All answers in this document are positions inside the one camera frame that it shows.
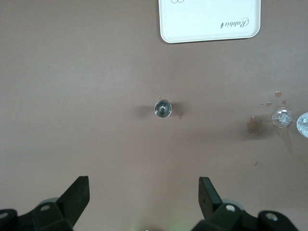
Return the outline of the cream tray with rabbit print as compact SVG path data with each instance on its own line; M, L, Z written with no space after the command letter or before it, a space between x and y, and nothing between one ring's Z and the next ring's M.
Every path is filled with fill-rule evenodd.
M169 44L248 39L260 30L261 0L158 0L158 9Z

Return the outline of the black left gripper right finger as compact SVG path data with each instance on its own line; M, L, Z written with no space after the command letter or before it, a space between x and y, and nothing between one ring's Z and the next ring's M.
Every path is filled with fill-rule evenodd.
M204 216L192 231L299 231L285 215L264 210L257 217L233 203L225 203L210 178L200 177L198 201Z

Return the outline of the small steel jigger cup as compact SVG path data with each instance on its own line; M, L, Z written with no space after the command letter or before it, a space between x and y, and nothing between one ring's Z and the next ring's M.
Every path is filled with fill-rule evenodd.
M155 104L154 112L160 118L169 117L172 114L172 105L168 100L160 100Z

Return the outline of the clear stemmed wine glass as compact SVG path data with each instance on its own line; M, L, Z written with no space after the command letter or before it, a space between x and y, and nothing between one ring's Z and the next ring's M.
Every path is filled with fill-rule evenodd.
M273 111L271 121L278 128L286 128L295 122L298 132L308 139L308 112L303 113L299 117L294 117L291 109L279 107Z

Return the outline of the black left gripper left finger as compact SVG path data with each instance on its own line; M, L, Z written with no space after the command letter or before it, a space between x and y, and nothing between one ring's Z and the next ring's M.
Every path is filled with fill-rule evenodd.
M74 231L89 201L89 177L79 176L59 198L46 200L24 215L1 209L0 231Z

